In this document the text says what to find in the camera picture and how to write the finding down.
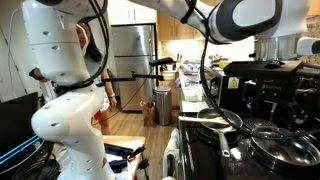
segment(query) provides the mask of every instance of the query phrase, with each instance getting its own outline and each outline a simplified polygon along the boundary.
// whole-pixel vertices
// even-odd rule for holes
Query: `wall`
[[[26,93],[40,91],[38,82],[28,76],[35,67],[32,51],[29,48],[22,11],[23,0],[1,0],[0,6],[0,100],[7,101]],[[11,40],[10,19],[12,17]]]
[[[182,54],[183,60],[200,60],[204,49],[203,40],[176,40],[161,42],[161,56],[176,59],[177,53]],[[230,60],[251,60],[248,55],[253,53],[254,38],[250,37],[243,41],[228,45],[214,45],[208,43],[206,58],[210,55],[219,54]]]

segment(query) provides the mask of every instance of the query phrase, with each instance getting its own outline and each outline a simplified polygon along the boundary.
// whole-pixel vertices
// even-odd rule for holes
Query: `stove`
[[[226,134],[231,157],[223,157],[218,136],[202,127],[200,123],[180,121],[179,131],[183,179],[185,180],[320,179],[319,165],[304,168],[303,172],[299,171],[299,168],[281,167],[273,168],[273,170],[267,168],[250,154],[251,138],[237,132]]]

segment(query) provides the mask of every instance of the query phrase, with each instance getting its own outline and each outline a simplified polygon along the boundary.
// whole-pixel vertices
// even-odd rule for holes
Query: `cabinet door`
[[[124,0],[108,2],[108,16],[110,24],[129,24],[129,10]]]
[[[182,24],[179,20],[175,20],[175,37],[176,39],[193,39],[194,28],[188,24]]]
[[[320,15],[320,0],[312,0],[308,16]]]
[[[203,0],[202,2],[208,4],[209,6],[216,6],[222,0]]]
[[[143,6],[131,6],[128,9],[130,24],[154,23],[156,22],[156,11]]]
[[[175,19],[158,12],[158,33],[160,40],[174,40],[175,39],[175,29],[174,29]]]

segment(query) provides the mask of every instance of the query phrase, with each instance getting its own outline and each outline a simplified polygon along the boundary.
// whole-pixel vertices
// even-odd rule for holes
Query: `stainless steel refrigerator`
[[[112,25],[117,78],[136,74],[156,74],[149,65],[157,57],[156,24]],[[124,111],[140,111],[140,102],[151,102],[155,79],[137,78],[135,81],[119,82],[121,108]]]

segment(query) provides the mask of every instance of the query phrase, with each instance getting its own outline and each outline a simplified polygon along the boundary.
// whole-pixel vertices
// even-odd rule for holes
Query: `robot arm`
[[[320,53],[319,39],[301,38],[306,32],[310,0],[223,0],[215,7],[196,0],[130,1],[175,17],[202,34],[208,31],[214,44],[255,35],[256,60],[288,60]]]
[[[260,54],[270,42],[289,42],[305,31],[305,15],[310,0],[224,0],[210,7],[196,0],[131,0],[171,15],[208,34],[215,44],[227,44],[257,35]],[[106,10],[106,0],[26,0],[23,17],[31,48],[43,76],[59,86],[72,86],[90,79],[76,33],[80,19],[96,18]],[[312,44],[318,52],[319,41]],[[287,47],[276,44],[276,50]],[[296,56],[295,45],[289,55],[269,53],[265,59]],[[103,88],[95,84],[79,87],[50,101],[32,117],[34,131],[43,139],[61,141],[72,163],[60,179],[114,179],[105,159],[101,133],[93,129],[90,119],[102,104]]]

